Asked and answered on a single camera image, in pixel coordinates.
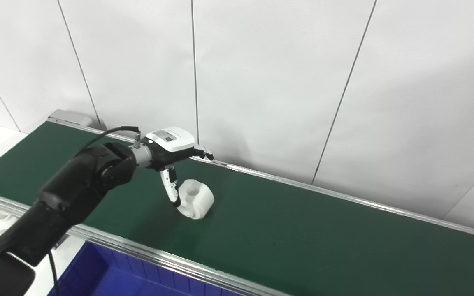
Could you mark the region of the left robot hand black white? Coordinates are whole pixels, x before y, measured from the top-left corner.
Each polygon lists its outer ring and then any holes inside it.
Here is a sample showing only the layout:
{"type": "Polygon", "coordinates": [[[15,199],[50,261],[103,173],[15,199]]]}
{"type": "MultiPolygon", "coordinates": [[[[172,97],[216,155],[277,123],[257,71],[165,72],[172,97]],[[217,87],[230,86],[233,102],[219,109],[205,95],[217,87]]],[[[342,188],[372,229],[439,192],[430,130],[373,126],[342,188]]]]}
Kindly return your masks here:
{"type": "Polygon", "coordinates": [[[141,139],[151,153],[148,168],[160,173],[164,189],[175,208],[186,205],[179,197],[177,175],[173,164],[191,157],[214,160],[213,153],[204,146],[196,145],[194,136],[180,127],[173,126],[147,133],[141,139]]]}

